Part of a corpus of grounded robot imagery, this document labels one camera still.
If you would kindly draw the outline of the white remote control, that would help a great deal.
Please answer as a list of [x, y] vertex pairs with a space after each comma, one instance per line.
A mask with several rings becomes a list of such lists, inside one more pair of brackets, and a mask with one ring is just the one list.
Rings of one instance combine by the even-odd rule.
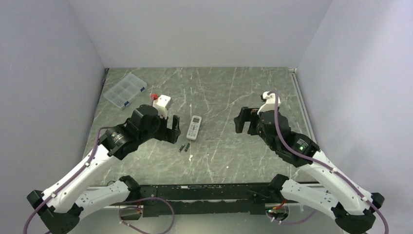
[[186, 135], [188, 140], [195, 141], [197, 139], [201, 121], [202, 118], [200, 116], [192, 116]]

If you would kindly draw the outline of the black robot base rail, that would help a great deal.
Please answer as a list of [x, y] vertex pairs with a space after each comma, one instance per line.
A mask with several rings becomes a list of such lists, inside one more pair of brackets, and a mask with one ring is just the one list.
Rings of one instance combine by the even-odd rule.
[[143, 217], [248, 213], [264, 215], [271, 208], [286, 207], [288, 201], [268, 183], [143, 185], [139, 195], [123, 202], [139, 208]]

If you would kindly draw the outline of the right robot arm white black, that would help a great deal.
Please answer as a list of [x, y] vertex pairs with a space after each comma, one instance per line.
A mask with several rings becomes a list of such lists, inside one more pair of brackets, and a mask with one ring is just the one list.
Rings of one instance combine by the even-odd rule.
[[250, 122], [249, 135], [259, 136], [283, 161], [308, 173], [326, 189], [321, 192], [277, 174], [268, 184], [272, 201], [303, 203], [332, 218], [349, 234], [364, 234], [372, 228], [374, 213], [384, 202], [383, 195], [370, 193], [343, 175], [312, 139], [292, 131], [281, 114], [275, 122], [273, 110], [259, 112], [257, 108], [243, 107], [234, 118], [235, 131], [241, 133], [246, 122]]

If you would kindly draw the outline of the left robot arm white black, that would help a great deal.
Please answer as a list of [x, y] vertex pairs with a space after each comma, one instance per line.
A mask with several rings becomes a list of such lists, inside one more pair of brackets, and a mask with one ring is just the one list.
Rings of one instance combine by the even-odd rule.
[[33, 190], [27, 200], [34, 212], [26, 221], [27, 233], [35, 215], [50, 234], [67, 234], [86, 216], [115, 203], [135, 204], [141, 198], [141, 186], [129, 175], [109, 186], [87, 191], [95, 178], [150, 139], [176, 143], [181, 133], [180, 118], [174, 115], [168, 128], [167, 109], [143, 104], [124, 123], [102, 127], [92, 150], [62, 179], [44, 191]]

